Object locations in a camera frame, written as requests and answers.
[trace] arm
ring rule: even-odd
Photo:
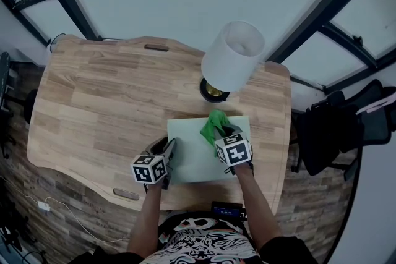
[[[265,243],[282,236],[282,233],[249,165],[240,164],[234,169],[241,184],[250,233],[257,250],[260,250]]]
[[[148,187],[142,210],[131,232],[127,252],[143,258],[157,251],[162,181]]]

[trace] wood plank floor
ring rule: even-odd
[[[25,63],[14,64],[13,68],[20,76],[15,96],[24,98],[30,90],[38,87],[43,69]],[[10,134],[17,145],[7,147],[8,160],[0,158],[0,176],[35,200],[53,197],[66,203],[81,223],[101,240],[128,237],[139,212],[107,202],[69,176],[29,163],[26,157],[28,129],[23,109],[15,103],[8,106],[14,112]],[[290,166],[297,155],[298,146],[292,145],[277,219],[285,235],[302,238],[322,263],[344,217],[352,180],[344,182],[343,173],[330,168],[314,177],[309,176],[304,168],[299,174],[293,174]],[[353,151],[340,157],[339,161],[349,163],[355,156]],[[111,253],[126,249],[126,241],[106,244],[95,240],[79,226],[65,206],[49,201],[52,210],[45,212],[11,186],[7,185],[7,188],[16,208],[29,217],[28,226],[37,239],[35,247],[46,252],[49,263],[69,263],[77,255],[94,250],[97,245]],[[165,216],[165,212],[161,213],[162,218]]]

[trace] person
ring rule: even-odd
[[[158,227],[162,183],[148,187],[126,253],[108,255],[98,247],[78,263],[317,263],[304,242],[283,237],[272,211],[246,163],[235,167],[241,185],[247,222],[211,212],[187,212],[170,216]]]

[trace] lamp base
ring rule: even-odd
[[[209,84],[204,78],[200,82],[199,91],[202,97],[210,103],[221,103],[226,101],[227,97],[230,95],[228,92],[223,92],[211,86],[211,84]]]

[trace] green rag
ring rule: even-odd
[[[225,131],[223,130],[222,124],[229,124],[230,121],[227,115],[221,110],[212,110],[209,114],[208,121],[200,131],[201,135],[206,138],[206,140],[214,147],[215,146],[215,134],[213,128],[217,127],[220,135],[225,137]]]

